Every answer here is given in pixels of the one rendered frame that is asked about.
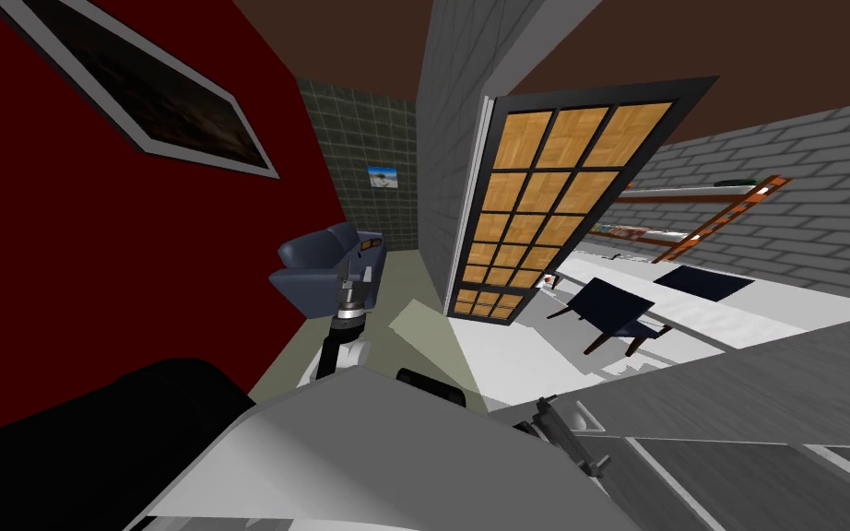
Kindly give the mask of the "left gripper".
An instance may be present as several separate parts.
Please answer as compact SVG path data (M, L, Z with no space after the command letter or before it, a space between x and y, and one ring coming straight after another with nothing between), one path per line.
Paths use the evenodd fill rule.
M338 307L363 307L370 289L370 275L337 275L336 302Z

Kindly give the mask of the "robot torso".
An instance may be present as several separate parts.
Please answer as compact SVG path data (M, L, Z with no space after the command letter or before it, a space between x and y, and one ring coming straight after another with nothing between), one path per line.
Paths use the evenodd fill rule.
M317 531L640 531L557 447L362 367L242 413L146 514Z

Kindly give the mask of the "black door with wood panels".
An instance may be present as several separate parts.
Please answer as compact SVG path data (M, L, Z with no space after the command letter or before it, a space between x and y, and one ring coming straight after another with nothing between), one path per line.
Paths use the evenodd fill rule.
M714 83L694 77L498 98L447 315L512 324Z

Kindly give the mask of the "dark blue chair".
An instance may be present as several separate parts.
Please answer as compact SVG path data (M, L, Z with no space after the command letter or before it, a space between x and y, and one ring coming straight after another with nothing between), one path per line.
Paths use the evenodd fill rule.
M585 349L585 355L591 354L611 337L627 337L632 342L625 356L630 357L645 340L657 339L673 329L665 324L655 330L639 321L653 305L652 301L595 277L585 283L565 308L547 316L547 319L569 312L577 313L580 320L589 322L601 334Z

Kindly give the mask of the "large dark framed picture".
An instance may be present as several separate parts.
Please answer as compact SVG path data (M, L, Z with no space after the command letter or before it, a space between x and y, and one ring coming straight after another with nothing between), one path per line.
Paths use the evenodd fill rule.
M91 0L0 0L0 14L140 151L279 177L230 92Z

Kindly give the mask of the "dark blue rug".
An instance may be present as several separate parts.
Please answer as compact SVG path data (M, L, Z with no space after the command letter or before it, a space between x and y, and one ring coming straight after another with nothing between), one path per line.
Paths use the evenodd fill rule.
M753 281L751 278L734 277L688 265L680 265L654 280L659 286L713 302L722 301Z

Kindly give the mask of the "brown wall shelf with ladder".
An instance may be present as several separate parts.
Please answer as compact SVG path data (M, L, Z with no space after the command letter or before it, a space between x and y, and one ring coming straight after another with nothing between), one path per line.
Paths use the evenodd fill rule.
M791 182L789 178L775 174L763 182L745 185L626 190L617 199L619 203L724 204L725 209L719 211L690 233L607 223L597 223L590 229L589 233L611 239L659 245L666 250L653 262L658 264L664 261L674 261Z

